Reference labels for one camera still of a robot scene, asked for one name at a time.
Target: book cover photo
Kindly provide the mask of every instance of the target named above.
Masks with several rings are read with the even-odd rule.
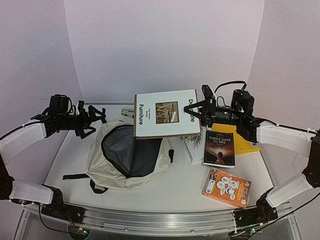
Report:
[[[203,164],[223,168],[235,167],[233,133],[206,132]]]
[[[207,178],[202,195],[239,208],[246,208],[250,188],[251,181],[213,168]]]
[[[135,95],[134,137],[149,139],[198,135],[199,119],[184,112],[185,106],[196,102],[195,89]]]

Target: orange book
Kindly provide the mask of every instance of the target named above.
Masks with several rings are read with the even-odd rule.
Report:
[[[251,181],[213,168],[205,183],[202,195],[238,208],[246,208],[250,188]]]

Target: white book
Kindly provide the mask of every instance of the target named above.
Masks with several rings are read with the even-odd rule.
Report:
[[[134,136],[150,139],[199,134],[199,119],[184,111],[185,106],[195,103],[195,89],[135,95]]]

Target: white table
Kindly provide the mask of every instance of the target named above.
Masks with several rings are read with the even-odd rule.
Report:
[[[121,109],[133,108],[132,105],[95,105],[98,110],[106,108],[107,121],[123,120],[129,123],[133,119],[121,116]],[[101,121],[93,125],[99,130]],[[66,203],[109,210],[186,213],[234,209],[232,205],[202,196],[202,190],[208,177],[210,166],[201,163],[191,164],[180,138],[171,138],[174,159],[166,175],[158,182],[138,190],[109,189],[103,194],[95,194],[89,185],[89,179],[62,180],[63,175],[85,173],[90,146],[97,133],[85,139],[76,137],[70,131],[45,180],[45,184],[59,188]],[[257,199],[273,187],[265,162],[260,154],[248,153],[235,157],[235,168],[224,171],[250,180],[248,206],[256,204]]]

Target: white wall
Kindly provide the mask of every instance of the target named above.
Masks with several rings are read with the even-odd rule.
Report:
[[[1,1],[0,136],[41,113],[50,96],[82,98],[63,0]],[[8,165],[13,177],[42,183],[65,133],[36,143]],[[0,201],[0,238],[12,239],[21,207]]]
[[[84,100],[133,102],[138,93],[247,81],[263,7],[264,0],[65,1]],[[227,102],[232,89],[219,91]]]
[[[320,3],[265,2],[258,45],[248,81],[255,97],[253,114],[299,128],[320,128]],[[263,146],[276,183],[284,183],[308,160],[289,150]],[[294,208],[311,199],[309,190],[291,202]],[[320,239],[320,199],[296,214],[305,240]]]

